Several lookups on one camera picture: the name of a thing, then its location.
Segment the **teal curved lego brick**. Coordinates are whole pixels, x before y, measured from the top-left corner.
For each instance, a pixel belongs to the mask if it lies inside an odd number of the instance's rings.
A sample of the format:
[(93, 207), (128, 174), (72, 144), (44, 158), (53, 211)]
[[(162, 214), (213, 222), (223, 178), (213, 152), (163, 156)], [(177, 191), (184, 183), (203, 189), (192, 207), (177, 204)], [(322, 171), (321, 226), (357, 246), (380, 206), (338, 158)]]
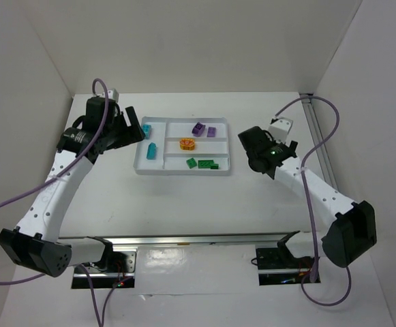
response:
[(149, 139), (151, 137), (152, 126), (148, 125), (148, 124), (144, 124), (141, 127), (142, 127), (142, 130), (144, 132), (144, 138), (145, 139)]

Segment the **teal long lego brick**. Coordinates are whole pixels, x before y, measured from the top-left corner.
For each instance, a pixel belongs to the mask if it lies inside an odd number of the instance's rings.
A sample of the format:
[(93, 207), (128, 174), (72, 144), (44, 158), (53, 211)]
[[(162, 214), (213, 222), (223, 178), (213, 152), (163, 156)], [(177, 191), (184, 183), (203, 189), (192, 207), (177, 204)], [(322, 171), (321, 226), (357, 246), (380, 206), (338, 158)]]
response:
[(147, 156), (148, 160), (155, 160), (157, 156), (157, 145), (154, 142), (151, 142), (147, 148)]

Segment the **purple curved lego brick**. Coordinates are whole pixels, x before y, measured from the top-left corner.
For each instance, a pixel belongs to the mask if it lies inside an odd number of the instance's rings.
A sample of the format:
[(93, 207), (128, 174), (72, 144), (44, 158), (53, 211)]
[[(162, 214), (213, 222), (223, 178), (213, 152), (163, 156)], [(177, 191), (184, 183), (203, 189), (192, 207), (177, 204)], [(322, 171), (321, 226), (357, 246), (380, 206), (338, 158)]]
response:
[(208, 127), (207, 129), (207, 137), (214, 138), (216, 137), (217, 128), (216, 127)]

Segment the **yellow butterfly lego brick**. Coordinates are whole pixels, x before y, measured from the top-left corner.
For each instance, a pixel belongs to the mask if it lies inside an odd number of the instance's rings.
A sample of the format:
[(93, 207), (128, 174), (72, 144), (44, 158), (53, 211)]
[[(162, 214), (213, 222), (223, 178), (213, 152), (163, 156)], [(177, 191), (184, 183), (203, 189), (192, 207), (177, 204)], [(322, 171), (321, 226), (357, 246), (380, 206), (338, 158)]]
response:
[(196, 148), (196, 142), (194, 138), (181, 138), (179, 140), (179, 148), (182, 151), (193, 151)]

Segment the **green long lego brick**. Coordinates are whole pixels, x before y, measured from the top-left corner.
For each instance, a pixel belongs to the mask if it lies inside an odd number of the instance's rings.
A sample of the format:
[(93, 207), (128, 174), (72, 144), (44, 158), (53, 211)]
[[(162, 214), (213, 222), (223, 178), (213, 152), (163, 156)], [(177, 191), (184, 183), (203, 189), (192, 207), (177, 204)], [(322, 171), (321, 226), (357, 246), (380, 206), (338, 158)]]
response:
[(199, 160), (198, 161), (198, 168), (199, 169), (210, 169), (211, 166), (214, 164), (213, 160)]

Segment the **purple flower lego brick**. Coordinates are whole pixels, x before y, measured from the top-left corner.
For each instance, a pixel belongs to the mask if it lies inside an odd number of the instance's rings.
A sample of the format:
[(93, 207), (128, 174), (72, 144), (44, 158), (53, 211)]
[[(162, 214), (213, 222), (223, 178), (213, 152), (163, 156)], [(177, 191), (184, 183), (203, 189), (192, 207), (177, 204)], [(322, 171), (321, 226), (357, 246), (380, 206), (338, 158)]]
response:
[(204, 133), (205, 128), (206, 128), (205, 124), (202, 124), (201, 122), (197, 122), (192, 129), (192, 135), (195, 137), (200, 137)]

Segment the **green square lego brick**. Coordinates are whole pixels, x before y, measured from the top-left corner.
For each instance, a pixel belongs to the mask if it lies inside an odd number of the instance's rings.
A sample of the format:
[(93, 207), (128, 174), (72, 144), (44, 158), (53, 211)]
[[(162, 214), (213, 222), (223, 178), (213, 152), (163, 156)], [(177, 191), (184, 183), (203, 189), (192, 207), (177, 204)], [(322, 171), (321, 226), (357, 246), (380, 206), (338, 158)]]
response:
[(194, 158), (189, 158), (186, 160), (186, 164), (189, 169), (193, 169), (198, 166), (197, 161)]

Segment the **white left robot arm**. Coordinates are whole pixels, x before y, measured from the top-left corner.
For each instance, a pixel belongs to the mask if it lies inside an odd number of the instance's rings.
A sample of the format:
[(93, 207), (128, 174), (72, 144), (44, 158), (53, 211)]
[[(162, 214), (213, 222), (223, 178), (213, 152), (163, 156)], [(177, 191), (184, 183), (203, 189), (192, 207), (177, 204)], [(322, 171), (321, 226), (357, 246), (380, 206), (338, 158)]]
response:
[(104, 152), (144, 140), (135, 110), (120, 110), (118, 103), (91, 97), (86, 112), (62, 134), (43, 188), (31, 208), (12, 230), (0, 233), (0, 245), (13, 263), (51, 277), (69, 266), (92, 263), (106, 271), (122, 260), (110, 241), (98, 237), (59, 242), (65, 214), (80, 184)]

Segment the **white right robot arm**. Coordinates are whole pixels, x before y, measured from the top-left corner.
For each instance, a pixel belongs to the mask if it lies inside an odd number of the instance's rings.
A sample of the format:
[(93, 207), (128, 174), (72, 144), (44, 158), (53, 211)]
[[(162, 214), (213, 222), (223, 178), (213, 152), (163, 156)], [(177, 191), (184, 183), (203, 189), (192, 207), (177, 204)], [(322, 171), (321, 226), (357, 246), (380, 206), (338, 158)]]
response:
[(310, 200), (313, 214), (326, 228), (325, 232), (287, 234), (277, 242), (283, 260), (326, 257), (334, 265), (346, 268), (377, 243), (373, 206), (366, 201), (355, 202), (302, 167), (295, 141), (289, 145), (278, 143), (258, 126), (241, 132), (239, 140), (250, 168)]

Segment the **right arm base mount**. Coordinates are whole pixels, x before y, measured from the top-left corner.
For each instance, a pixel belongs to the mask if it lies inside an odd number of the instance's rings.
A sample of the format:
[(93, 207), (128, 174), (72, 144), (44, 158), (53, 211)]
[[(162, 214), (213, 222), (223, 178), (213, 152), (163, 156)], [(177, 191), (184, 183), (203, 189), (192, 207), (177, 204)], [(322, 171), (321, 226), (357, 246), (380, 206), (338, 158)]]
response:
[(258, 282), (264, 285), (301, 284), (310, 273), (312, 258), (294, 258), (284, 260), (277, 248), (256, 248), (256, 256), (250, 263), (258, 269)]

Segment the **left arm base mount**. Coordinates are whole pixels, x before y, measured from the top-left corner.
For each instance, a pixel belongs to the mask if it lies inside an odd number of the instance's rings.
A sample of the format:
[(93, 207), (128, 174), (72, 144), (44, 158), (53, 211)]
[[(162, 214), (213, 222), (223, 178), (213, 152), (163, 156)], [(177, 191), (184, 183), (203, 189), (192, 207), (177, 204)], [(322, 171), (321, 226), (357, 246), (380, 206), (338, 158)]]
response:
[(135, 287), (135, 270), (137, 249), (115, 250), (112, 259), (105, 268), (100, 268), (92, 262), (82, 264), (92, 280), (93, 288), (111, 289), (119, 284), (119, 289), (132, 289)]

